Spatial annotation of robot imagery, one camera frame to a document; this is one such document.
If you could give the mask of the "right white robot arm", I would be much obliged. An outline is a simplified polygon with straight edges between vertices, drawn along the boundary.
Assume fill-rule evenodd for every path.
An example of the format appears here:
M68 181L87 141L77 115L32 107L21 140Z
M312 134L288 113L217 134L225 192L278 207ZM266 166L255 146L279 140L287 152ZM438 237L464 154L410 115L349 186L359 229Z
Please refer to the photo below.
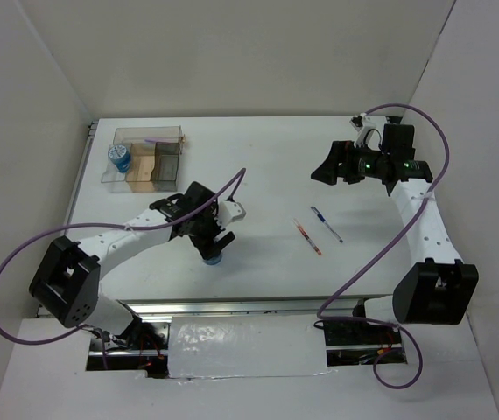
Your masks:
M374 126L365 125L354 141L334 141L312 179L334 185L339 179L356 184L366 178L385 186L401 216L412 266L389 297L357 305L351 332L370 343L391 324L458 325L479 280L473 264L462 260L440 216L427 162L415 158L415 129L385 124L377 149L368 146Z

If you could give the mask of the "blue labelled tape roll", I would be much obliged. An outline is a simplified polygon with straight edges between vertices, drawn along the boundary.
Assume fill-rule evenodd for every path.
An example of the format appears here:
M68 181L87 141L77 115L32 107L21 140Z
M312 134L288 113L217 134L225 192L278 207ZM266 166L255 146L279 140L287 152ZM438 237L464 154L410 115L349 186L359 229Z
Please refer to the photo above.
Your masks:
M130 169L132 161L130 147L123 143L111 145L108 150L108 159L118 172L126 173Z

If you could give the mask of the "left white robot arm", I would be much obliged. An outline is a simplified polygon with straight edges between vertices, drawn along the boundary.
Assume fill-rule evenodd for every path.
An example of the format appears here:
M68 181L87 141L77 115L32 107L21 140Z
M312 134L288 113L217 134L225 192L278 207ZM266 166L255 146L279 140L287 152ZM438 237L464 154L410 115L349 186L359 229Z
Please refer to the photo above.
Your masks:
M138 345L149 326L127 304L105 296L102 279L129 259L187 237L208 265L221 260L235 239L226 227L244 218L242 205L193 182L183 193L159 199L122 228L72 241L53 240L29 292L65 328L86 326L107 333L123 349Z

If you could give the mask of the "blue patterned tape roll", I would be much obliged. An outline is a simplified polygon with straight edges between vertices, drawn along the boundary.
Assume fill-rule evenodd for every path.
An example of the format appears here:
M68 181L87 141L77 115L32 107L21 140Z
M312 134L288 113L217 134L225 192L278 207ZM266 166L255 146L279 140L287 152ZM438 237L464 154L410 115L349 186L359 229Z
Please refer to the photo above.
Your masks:
M214 265L219 264L221 262L221 260L222 260L222 254L219 254L219 255L213 256L211 258L204 259L203 262L208 266L214 266Z

